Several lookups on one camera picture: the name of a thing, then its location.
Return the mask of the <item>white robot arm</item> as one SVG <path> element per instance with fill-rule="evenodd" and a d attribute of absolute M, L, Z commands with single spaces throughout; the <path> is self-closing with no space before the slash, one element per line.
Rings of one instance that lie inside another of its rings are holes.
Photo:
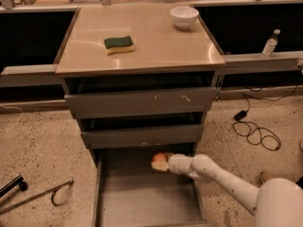
<path fill-rule="evenodd" d="M 255 217 L 255 227 L 303 227 L 303 189 L 289 180 L 273 178 L 256 187 L 204 154 L 157 153 L 151 159 L 151 167 L 196 181 L 208 177 Z"/>

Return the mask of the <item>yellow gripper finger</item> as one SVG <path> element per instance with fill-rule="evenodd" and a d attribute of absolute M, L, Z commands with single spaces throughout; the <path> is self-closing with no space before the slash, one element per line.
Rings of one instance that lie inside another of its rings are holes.
<path fill-rule="evenodd" d="M 167 172 L 169 170 L 169 165 L 167 162 L 152 162 L 151 167 L 162 172 Z"/>

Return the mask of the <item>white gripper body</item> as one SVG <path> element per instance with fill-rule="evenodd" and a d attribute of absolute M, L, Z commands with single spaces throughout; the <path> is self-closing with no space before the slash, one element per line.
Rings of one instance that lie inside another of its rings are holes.
<path fill-rule="evenodd" d="M 174 154 L 168 159 L 169 170 L 177 175 L 188 175 L 191 168 L 192 158 L 184 154 Z"/>

